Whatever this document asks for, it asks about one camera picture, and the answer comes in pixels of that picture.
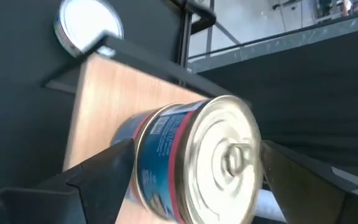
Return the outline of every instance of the tin can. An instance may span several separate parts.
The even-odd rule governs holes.
[[[74,57],[86,52],[102,32],[124,37],[118,13],[103,0],[63,0],[54,29],[59,43]],[[102,46],[98,53],[112,57],[115,51]]]
[[[164,110],[139,136],[143,205],[179,223],[250,223],[262,183],[260,133],[249,107],[220,96]]]
[[[135,114],[134,116],[124,121],[124,123],[118,128],[117,132],[113,137],[113,140],[111,141],[111,145],[117,144],[124,139],[132,138],[135,142],[135,157],[137,158],[140,137],[143,136],[143,132],[145,128],[150,124],[150,121],[166,109],[182,104],[183,103],[174,103],[156,110],[148,110],[139,114]],[[133,171],[125,198],[129,199],[132,202],[143,205],[139,195],[139,188],[138,186],[136,186],[136,178],[137,173]]]

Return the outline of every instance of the wooden panel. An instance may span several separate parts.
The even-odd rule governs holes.
[[[117,128],[140,111],[204,97],[113,60],[93,55],[83,65],[64,170],[109,147]],[[116,223],[164,223],[124,201]]]

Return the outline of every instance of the white cylinder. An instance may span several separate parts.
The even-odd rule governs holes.
[[[287,222],[271,191],[259,189],[255,215],[270,220]]]

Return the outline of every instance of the can lid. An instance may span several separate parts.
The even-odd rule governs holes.
[[[124,35],[117,12],[103,0],[64,0],[59,16],[68,40],[81,52],[86,52],[103,31],[118,38]],[[105,46],[98,52],[110,57],[115,53]]]
[[[250,223],[262,181],[260,133],[249,107],[235,96],[211,100],[198,114],[183,167],[192,223]]]

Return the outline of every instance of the metal can lid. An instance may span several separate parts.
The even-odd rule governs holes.
[[[235,96],[211,100],[198,113],[184,156],[184,201],[192,223],[250,223],[262,181],[260,133]]]
[[[59,18],[68,40],[80,52],[86,52],[104,31],[118,38],[124,36],[117,12],[103,0],[64,0]],[[105,46],[98,52],[106,56],[114,55],[114,51]]]

